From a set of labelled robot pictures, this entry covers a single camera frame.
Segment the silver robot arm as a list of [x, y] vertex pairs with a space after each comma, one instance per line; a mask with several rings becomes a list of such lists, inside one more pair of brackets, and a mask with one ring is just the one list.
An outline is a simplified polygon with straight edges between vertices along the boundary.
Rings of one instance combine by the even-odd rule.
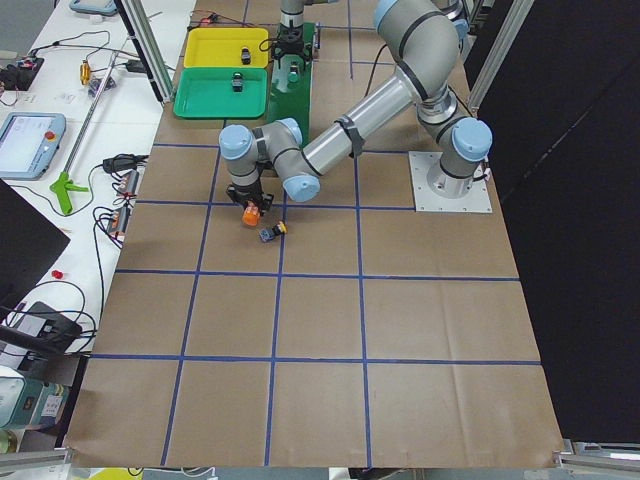
[[442, 150], [430, 168], [428, 184], [438, 196], [455, 199], [468, 193], [478, 165], [491, 149], [489, 126], [464, 112], [448, 86], [458, 58], [453, 22], [431, 1], [381, 1], [374, 26], [395, 61], [393, 74], [307, 145], [292, 118], [249, 129], [229, 125], [219, 147], [231, 182], [232, 202], [262, 215], [273, 197], [264, 192], [261, 174], [272, 169], [288, 197], [313, 199], [320, 178], [344, 158], [361, 155], [366, 139], [409, 106]]
[[304, 8], [315, 4], [334, 3], [334, 0], [282, 0], [280, 23], [270, 50], [273, 60], [280, 62], [286, 55], [299, 57], [306, 65], [312, 60], [312, 47], [304, 41]]

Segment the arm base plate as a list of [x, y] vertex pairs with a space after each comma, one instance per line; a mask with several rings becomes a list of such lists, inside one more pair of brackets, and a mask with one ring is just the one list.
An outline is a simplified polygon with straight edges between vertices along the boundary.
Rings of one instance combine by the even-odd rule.
[[416, 212], [491, 214], [486, 176], [480, 165], [466, 179], [447, 175], [441, 152], [410, 151], [411, 183]]

